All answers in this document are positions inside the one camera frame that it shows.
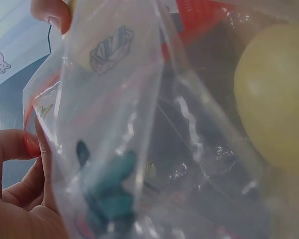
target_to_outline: gray surface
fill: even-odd
[[[46,57],[24,68],[0,85],[0,129],[23,129],[22,90]],[[11,160],[3,164],[2,187],[19,182],[34,160]]]

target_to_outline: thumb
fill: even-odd
[[[32,0],[30,11],[37,20],[59,28],[61,34],[65,34],[70,28],[70,11],[62,0]]]
[[[43,129],[36,118],[35,121],[36,134],[39,140],[39,145],[41,149],[41,158],[44,172],[44,189],[43,189],[43,201],[42,205],[48,207],[49,209],[57,212],[56,203],[52,191],[52,154],[46,137],[44,135]]]

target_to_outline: toy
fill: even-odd
[[[247,46],[235,72],[243,126],[273,165],[299,174],[299,25],[275,24]]]

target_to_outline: red object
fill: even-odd
[[[215,27],[232,5],[210,0],[176,0],[184,31],[179,33],[182,43],[187,46]],[[165,58],[169,58],[166,43],[162,45]]]

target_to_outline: fingernail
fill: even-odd
[[[48,18],[48,23],[60,29],[60,22],[56,17],[50,16]]]

